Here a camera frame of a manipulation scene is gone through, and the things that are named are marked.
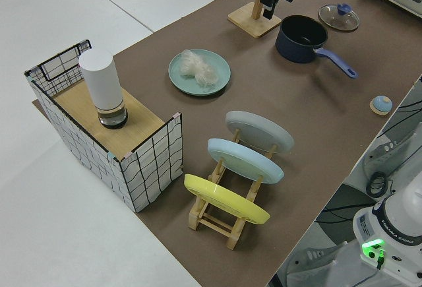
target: yellow plate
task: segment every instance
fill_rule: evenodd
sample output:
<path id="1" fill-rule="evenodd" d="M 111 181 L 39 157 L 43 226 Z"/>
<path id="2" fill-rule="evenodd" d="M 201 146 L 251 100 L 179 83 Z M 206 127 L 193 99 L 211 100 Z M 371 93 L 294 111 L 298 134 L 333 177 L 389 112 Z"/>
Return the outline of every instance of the yellow plate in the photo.
<path id="1" fill-rule="evenodd" d="M 264 209 L 246 198 L 201 177 L 186 174 L 185 187 L 211 205 L 250 223 L 263 224 L 270 218 Z"/>

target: wooden mug stand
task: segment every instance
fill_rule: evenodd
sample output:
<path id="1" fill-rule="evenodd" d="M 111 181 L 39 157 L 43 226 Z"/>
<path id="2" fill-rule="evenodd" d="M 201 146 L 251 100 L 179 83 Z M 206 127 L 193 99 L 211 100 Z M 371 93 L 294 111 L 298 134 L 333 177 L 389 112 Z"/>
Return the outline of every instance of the wooden mug stand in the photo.
<path id="1" fill-rule="evenodd" d="M 236 129 L 235 134 L 233 136 L 232 141 L 235 143 L 239 143 L 239 133 L 240 130 Z M 265 157 L 271 159 L 273 153 L 276 151 L 277 145 L 274 145 L 271 150 L 269 150 Z M 226 168 L 223 166 L 223 160 L 221 159 L 217 166 L 214 168 L 214 171 L 208 176 L 208 181 L 212 183 L 219 184 Z M 250 202 L 254 202 L 256 194 L 258 193 L 259 187 L 262 183 L 263 177 L 261 176 L 258 180 L 252 182 L 251 188 L 246 196 L 246 199 Z M 237 241 L 240 238 L 240 235 L 243 231 L 243 227 L 245 226 L 246 220 L 244 218 L 237 218 L 235 224 L 230 226 L 229 224 L 213 217 L 210 215 L 208 211 L 209 203 L 204 199 L 196 196 L 196 201 L 189 212 L 189 228 L 196 230 L 198 225 L 204 224 L 209 228 L 227 236 L 226 247 L 233 250 L 236 246 Z"/>
<path id="2" fill-rule="evenodd" d="M 260 0 L 255 0 L 230 13 L 228 19 L 254 38 L 260 38 L 279 26 L 282 21 L 276 16 L 273 16 L 271 20 L 263 18 L 262 6 Z"/>

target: brown table mat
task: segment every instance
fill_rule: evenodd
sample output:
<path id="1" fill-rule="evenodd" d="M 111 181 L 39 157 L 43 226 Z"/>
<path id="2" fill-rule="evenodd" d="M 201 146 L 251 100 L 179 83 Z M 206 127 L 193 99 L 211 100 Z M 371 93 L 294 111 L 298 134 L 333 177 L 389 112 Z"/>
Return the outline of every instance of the brown table mat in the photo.
<path id="1" fill-rule="evenodd" d="M 247 224 L 234 251 L 211 229 L 188 229 L 195 198 L 182 177 L 138 214 L 203 286 L 264 286 L 386 122 L 369 102 L 383 94 L 397 106 L 422 71 L 421 19 L 385 0 L 294 0 L 277 6 L 280 18 L 317 19 L 323 5 L 352 5 L 359 28 L 328 29 L 324 47 L 358 71 L 357 80 L 327 59 L 305 65 L 285 60 L 274 46 L 278 28 L 257 40 L 227 20 L 250 1 L 216 0 L 115 56 L 123 88 L 162 119 L 182 112 L 185 173 L 207 177 L 212 171 L 207 140 L 231 138 L 224 122 L 231 110 L 266 117 L 295 139 L 289 154 L 273 157 L 285 178 L 263 185 L 255 201 L 271 219 Z M 227 60 L 231 80 L 224 92 L 195 97 L 172 85 L 167 68 L 184 49 L 215 51 Z M 228 172 L 222 185 L 246 194 L 250 183 Z"/>

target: mug holder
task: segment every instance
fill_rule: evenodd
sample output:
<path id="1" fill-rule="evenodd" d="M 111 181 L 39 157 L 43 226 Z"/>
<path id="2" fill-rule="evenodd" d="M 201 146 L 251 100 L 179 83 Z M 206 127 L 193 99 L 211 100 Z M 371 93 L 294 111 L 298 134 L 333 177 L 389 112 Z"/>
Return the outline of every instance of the mug holder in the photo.
<path id="1" fill-rule="evenodd" d="M 243 7 L 228 15 L 228 20 L 246 31 L 254 38 L 260 38 L 272 29 L 280 25 L 281 19 L 273 15 L 271 20 L 262 17 L 262 6 L 260 0 L 247 3 Z"/>

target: white cylindrical container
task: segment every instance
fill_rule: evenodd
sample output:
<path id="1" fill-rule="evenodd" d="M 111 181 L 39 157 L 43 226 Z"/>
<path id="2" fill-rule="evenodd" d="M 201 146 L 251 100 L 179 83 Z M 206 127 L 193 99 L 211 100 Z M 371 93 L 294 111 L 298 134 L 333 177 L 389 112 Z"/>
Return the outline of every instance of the white cylindrical container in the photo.
<path id="1" fill-rule="evenodd" d="M 128 115 L 112 54 L 88 49 L 80 55 L 79 67 L 101 124 L 109 129 L 124 126 Z"/>

